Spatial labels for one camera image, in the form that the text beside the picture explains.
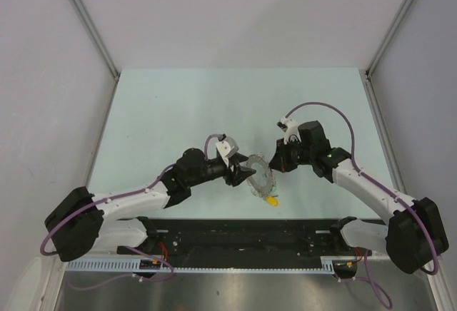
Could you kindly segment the steel disc with key rings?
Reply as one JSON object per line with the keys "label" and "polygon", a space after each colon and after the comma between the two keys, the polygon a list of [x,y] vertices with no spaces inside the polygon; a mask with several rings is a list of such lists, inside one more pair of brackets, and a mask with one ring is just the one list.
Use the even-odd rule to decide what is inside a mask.
{"label": "steel disc with key rings", "polygon": [[256,174],[247,179],[252,193],[265,200],[271,195],[273,184],[276,184],[268,162],[263,155],[252,154],[245,162],[245,166],[256,170]]}

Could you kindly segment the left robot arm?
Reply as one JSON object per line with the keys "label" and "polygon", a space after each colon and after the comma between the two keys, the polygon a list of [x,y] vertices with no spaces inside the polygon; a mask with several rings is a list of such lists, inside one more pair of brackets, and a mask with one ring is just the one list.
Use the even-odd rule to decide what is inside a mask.
{"label": "left robot arm", "polygon": [[218,178],[236,187],[256,173],[243,166],[247,156],[234,153],[206,158],[190,148],[164,168],[148,185],[124,193],[90,193],[85,186],[73,189],[47,216],[47,236],[40,245],[43,256],[59,256],[63,262],[76,260],[96,246],[133,247],[153,252],[158,237],[144,224],[147,210],[170,208],[191,196],[191,189]]}

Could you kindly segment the yellow tag key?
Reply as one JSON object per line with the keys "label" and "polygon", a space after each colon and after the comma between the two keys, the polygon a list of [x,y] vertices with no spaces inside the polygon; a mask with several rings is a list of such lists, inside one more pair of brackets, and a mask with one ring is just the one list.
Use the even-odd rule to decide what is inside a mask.
{"label": "yellow tag key", "polygon": [[273,206],[273,207],[278,207],[278,206],[279,206],[279,201],[278,201],[278,200],[276,199],[276,197],[274,197],[274,196],[268,196],[268,197],[266,198],[266,202],[267,202],[269,205]]}

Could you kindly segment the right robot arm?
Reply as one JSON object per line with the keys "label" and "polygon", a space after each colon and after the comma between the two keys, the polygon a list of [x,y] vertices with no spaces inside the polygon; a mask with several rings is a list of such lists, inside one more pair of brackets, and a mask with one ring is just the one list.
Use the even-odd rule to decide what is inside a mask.
{"label": "right robot arm", "polygon": [[333,148],[318,121],[297,124],[282,118],[283,138],[268,166],[282,173],[309,165],[320,178],[350,192],[377,214],[382,222],[346,217],[331,226],[329,245],[338,255],[355,247],[389,256],[401,271],[412,274],[449,248],[438,206],[429,198],[417,200],[392,191],[356,170],[353,156]]}

